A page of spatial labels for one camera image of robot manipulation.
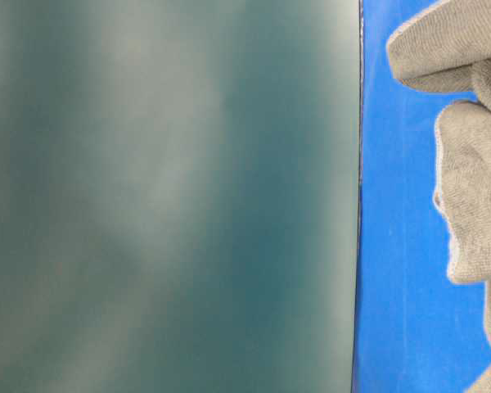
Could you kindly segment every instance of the blue surface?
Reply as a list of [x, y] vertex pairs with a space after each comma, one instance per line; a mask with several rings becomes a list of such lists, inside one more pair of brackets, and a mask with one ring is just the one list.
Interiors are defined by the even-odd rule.
[[448, 232], [432, 204], [436, 116], [470, 94], [392, 79], [385, 42], [431, 0], [365, 0], [357, 392], [460, 392], [491, 362], [483, 285], [446, 278]]

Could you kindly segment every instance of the glossy surface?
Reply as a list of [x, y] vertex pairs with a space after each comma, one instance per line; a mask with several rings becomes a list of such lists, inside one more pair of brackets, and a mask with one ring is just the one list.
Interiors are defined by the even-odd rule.
[[356, 4], [0, 0], [0, 392], [349, 391], [357, 170]]

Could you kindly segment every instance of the dark green panel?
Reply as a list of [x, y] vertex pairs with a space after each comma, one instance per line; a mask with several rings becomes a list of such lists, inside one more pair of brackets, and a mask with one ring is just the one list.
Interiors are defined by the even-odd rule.
[[0, 0], [0, 393], [348, 392], [358, 5]]

